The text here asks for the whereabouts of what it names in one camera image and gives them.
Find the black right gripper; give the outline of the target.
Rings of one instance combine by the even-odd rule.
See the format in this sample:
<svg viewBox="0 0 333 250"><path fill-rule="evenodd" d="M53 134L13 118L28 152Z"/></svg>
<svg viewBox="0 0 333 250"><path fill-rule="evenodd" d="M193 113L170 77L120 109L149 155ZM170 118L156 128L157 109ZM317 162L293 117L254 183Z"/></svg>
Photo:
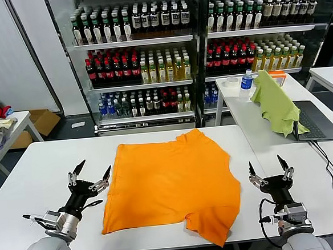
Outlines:
<svg viewBox="0 0 333 250"><path fill-rule="evenodd" d="M293 186L294 168L288 166L287 162L279 154L277 158L284 170L283 175L261 178L255 173L251 162L249 162L249 182L259 187L259 190L263 193L268 193L275 203L275 209L280 209L294 202L289 192L289 189Z"/></svg>

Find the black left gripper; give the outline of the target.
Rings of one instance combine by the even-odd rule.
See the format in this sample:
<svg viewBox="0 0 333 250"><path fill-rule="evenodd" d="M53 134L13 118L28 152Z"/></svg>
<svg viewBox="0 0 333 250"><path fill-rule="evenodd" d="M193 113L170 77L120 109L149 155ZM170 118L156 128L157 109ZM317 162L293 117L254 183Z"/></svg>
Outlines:
<svg viewBox="0 0 333 250"><path fill-rule="evenodd" d="M76 180L79 176L86 160L82 160L72 172L68 173L68 189L71 192L67 203L58 209L58 212L64 212L66 214L82 217L82 212L87 207L93 207L102 202L102 199L93 201L86 205L86 201L92 197L96 197L99 191L104 191L109 186L110 170L112 166L109 166L104 173L101 180L96 183L88 182L85 180Z"/></svg>

